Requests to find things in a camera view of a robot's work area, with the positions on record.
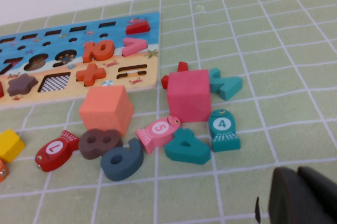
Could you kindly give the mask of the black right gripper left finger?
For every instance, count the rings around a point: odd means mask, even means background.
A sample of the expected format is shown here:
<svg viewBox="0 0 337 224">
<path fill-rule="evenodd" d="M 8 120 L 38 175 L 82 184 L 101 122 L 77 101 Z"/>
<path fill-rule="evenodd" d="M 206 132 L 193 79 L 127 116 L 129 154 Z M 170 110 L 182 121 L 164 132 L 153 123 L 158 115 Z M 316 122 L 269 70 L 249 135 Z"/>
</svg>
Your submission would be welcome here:
<svg viewBox="0 0 337 224">
<path fill-rule="evenodd" d="M 308 185 L 285 167 L 273 172 L 268 212 L 270 223 L 329 223 L 329 215 Z"/>
</svg>

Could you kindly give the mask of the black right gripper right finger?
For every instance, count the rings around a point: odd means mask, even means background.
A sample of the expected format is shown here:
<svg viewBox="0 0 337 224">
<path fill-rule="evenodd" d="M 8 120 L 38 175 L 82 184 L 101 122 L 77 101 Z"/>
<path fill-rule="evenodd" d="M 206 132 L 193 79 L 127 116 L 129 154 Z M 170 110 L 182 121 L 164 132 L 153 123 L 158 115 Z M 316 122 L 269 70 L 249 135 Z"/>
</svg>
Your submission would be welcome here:
<svg viewBox="0 0 337 224">
<path fill-rule="evenodd" d="M 311 167 L 299 167 L 297 173 L 308 185 L 324 213 L 336 223 L 336 182 Z"/>
</svg>

